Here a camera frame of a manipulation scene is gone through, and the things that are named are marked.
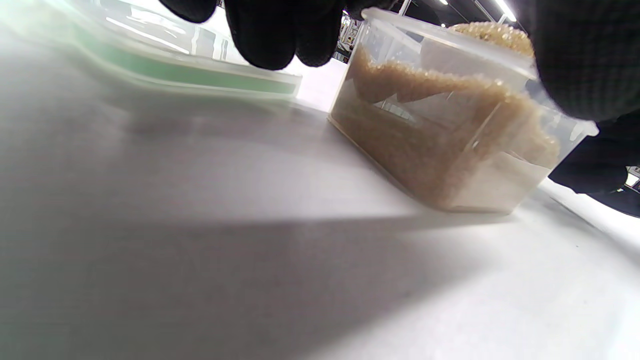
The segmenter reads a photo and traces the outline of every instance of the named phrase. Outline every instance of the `clear plastic container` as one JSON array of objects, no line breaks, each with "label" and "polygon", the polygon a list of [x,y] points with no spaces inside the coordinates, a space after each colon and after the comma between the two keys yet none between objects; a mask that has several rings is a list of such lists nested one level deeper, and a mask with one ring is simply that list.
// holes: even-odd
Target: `clear plastic container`
[{"label": "clear plastic container", "polygon": [[510,213],[587,135],[530,58],[379,9],[364,11],[330,121],[415,198]]},{"label": "clear plastic container", "polygon": [[29,40],[79,51],[142,85],[266,98],[294,97],[300,87],[301,76],[249,65],[227,34],[123,1],[21,0],[0,12]]}]

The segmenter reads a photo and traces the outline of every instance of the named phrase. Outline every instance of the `ceiling light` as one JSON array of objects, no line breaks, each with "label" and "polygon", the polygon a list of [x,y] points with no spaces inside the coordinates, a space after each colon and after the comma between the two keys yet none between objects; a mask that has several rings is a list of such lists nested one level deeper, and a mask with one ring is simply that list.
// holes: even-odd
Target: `ceiling light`
[{"label": "ceiling light", "polygon": [[507,19],[509,19],[511,22],[517,21],[516,15],[513,15],[513,12],[511,11],[507,3],[504,2],[504,0],[495,0],[495,3],[498,4],[498,6],[500,7],[504,15],[507,17]]}]

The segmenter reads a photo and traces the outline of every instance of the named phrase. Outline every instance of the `white table surface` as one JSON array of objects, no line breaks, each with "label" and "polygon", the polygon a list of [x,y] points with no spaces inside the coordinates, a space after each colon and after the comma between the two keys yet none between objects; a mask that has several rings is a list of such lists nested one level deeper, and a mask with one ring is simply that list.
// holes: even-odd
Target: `white table surface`
[{"label": "white table surface", "polygon": [[326,122],[344,67],[304,71],[188,99],[2,32],[0,359],[640,359],[627,218],[424,209]]}]

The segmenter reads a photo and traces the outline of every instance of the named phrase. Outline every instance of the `translucent lid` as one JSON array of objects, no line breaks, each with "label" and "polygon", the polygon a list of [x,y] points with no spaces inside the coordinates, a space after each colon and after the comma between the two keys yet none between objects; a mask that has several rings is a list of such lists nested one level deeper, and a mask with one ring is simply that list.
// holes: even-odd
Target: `translucent lid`
[{"label": "translucent lid", "polygon": [[505,49],[440,26],[377,8],[363,10],[362,16],[367,20],[379,20],[397,28],[420,34],[430,40],[473,54],[484,60],[498,63],[511,71],[525,75],[529,79],[538,79],[538,72],[533,66],[533,61],[510,49]]},{"label": "translucent lid", "polygon": [[172,90],[259,97],[295,96],[301,77],[249,65],[214,27],[120,0],[44,0],[63,14],[67,42],[127,79]]}]

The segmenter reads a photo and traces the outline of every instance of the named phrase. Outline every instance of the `gloved hand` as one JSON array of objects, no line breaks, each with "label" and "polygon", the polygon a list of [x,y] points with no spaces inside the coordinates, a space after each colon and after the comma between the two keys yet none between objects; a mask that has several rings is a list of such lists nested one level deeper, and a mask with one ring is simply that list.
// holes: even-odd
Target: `gloved hand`
[{"label": "gloved hand", "polygon": [[577,193],[607,193],[625,184],[627,166],[640,164],[640,110],[598,127],[600,133],[578,144],[551,172],[551,180]]},{"label": "gloved hand", "polygon": [[[190,22],[205,22],[216,0],[160,0]],[[308,66],[329,61],[338,41],[342,10],[361,19],[364,8],[395,0],[226,0],[233,41],[246,61],[269,70],[286,67],[294,54]]]}]

